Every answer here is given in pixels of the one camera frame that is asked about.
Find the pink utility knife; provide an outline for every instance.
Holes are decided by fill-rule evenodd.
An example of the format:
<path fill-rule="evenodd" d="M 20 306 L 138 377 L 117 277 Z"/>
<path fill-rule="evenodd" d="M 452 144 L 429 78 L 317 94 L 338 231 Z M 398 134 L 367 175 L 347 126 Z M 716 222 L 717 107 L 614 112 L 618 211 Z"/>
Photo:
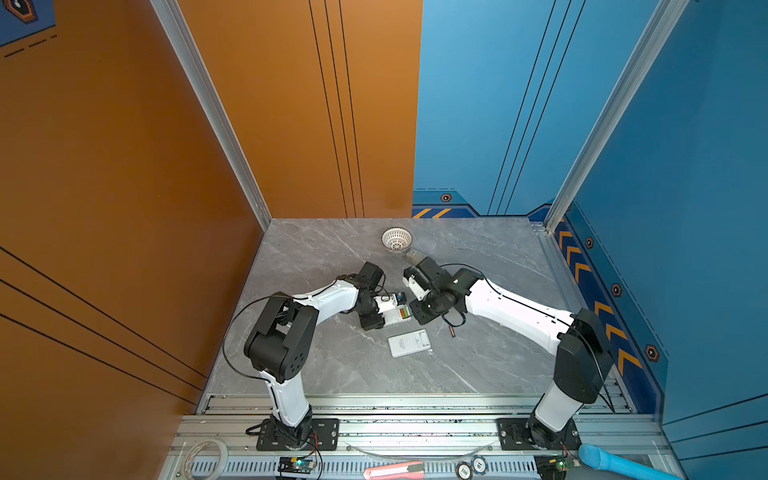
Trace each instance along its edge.
<path fill-rule="evenodd" d="M 396 478 L 421 480 L 424 478 L 424 464 L 422 462 L 406 462 L 366 468 L 362 476 L 365 480 L 395 480 Z"/>

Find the robotic arm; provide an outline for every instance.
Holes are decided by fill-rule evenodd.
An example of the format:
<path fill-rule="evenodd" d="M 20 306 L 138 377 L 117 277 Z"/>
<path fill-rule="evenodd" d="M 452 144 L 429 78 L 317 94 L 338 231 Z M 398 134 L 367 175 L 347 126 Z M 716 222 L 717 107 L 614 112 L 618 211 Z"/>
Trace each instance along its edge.
<path fill-rule="evenodd" d="M 593 403 L 613 365 L 600 320 L 588 310 L 574 315 L 552 309 L 502 289 L 479 273 L 450 274 L 429 257 L 412 250 L 403 282 L 415 294 L 410 303 L 421 325 L 456 308 L 502 324 L 556 355 L 554 378 L 526 425 L 525 438 L 540 449 L 558 448 L 571 417 Z M 384 326 L 389 308 L 376 297 L 383 272 L 366 262 L 359 273 L 343 275 L 303 296 L 276 293 L 248 336 L 243 352 L 267 380 L 273 401 L 270 418 L 275 438 L 299 447 L 309 438 L 312 408 L 300 370 L 309 355 L 314 330 L 337 313 L 356 311 L 364 330 Z"/>

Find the orange wall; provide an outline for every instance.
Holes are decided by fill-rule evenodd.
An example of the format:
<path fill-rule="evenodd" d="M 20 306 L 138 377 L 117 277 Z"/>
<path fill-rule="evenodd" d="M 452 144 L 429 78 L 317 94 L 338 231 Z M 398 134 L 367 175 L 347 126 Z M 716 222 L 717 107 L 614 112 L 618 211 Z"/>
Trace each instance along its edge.
<path fill-rule="evenodd" d="M 261 231 L 150 3 L 55 7 L 0 48 L 5 475 L 154 478 Z"/>
<path fill-rule="evenodd" d="M 420 1 L 179 3 L 274 217 L 410 217 Z"/>

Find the gray marble tabletop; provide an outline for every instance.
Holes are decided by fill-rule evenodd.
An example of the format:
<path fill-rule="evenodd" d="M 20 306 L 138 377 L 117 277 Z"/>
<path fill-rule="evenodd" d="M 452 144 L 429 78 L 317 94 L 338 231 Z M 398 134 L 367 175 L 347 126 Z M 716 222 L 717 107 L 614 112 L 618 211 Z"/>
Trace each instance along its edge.
<path fill-rule="evenodd" d="M 305 293 L 365 261 L 386 274 L 389 292 L 405 290 L 404 253 L 381 243 L 390 227 L 406 228 L 412 248 L 438 263 L 467 263 L 497 284 L 536 302 L 566 308 L 538 238 L 525 218 L 273 220 L 253 262 L 238 309 L 256 298 L 283 291 Z M 455 271 L 459 267 L 446 267 Z M 244 372 L 256 374 L 242 345 L 262 304 L 237 319 L 227 338 L 227 354 Z M 458 314 L 449 316 L 458 323 Z M 432 349 L 392 358 L 387 339 L 426 328 Z M 541 395 L 551 381 L 554 357 L 531 340 L 473 315 L 452 338 L 441 319 L 422 327 L 409 321 L 368 332 L 356 313 L 339 314 L 316 330 L 302 370 L 308 395 L 397 393 L 503 393 Z M 266 395 L 261 381 L 232 372 L 219 356 L 206 393 Z"/>

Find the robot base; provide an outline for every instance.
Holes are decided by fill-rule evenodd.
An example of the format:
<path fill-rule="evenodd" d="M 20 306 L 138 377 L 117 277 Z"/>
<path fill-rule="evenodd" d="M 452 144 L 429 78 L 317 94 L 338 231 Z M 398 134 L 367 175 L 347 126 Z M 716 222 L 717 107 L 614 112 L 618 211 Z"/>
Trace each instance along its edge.
<path fill-rule="evenodd" d="M 529 426 L 528 423 L 529 419 L 496 419 L 502 450 L 562 450 L 565 445 L 568 451 L 577 452 L 581 446 L 573 419 L 555 434 L 548 434 L 547 429 Z"/>
<path fill-rule="evenodd" d="M 310 409 L 299 425 L 288 427 L 271 415 L 261 426 L 256 450 L 260 452 L 311 451 L 315 448 L 315 434 L 317 434 L 318 450 L 324 452 L 336 450 L 339 419 L 313 419 L 312 409 Z"/>

